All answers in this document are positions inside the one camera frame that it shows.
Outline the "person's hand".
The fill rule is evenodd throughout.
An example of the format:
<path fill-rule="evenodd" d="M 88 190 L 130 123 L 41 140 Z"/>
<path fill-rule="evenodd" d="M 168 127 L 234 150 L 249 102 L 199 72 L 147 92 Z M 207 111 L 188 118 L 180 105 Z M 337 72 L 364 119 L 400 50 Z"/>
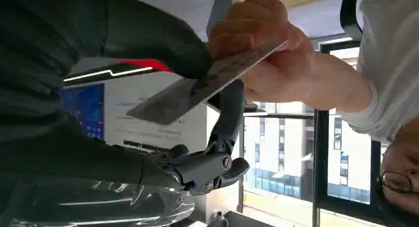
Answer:
<path fill-rule="evenodd" d="M 214 60 L 280 42 L 282 46 L 242 76 L 247 99 L 309 104 L 315 52 L 309 38 L 287 16 L 279 0 L 244 0 L 209 35 Z"/>

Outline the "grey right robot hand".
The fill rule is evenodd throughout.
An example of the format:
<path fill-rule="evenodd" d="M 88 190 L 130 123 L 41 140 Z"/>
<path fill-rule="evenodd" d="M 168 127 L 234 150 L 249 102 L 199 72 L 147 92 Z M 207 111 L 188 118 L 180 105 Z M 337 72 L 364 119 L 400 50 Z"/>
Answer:
<path fill-rule="evenodd" d="M 83 58 L 156 59 L 186 78 L 212 65 L 181 19 L 137 0 L 0 0 L 0 170 L 156 185 L 174 180 L 144 154 L 95 141 L 61 109 Z"/>

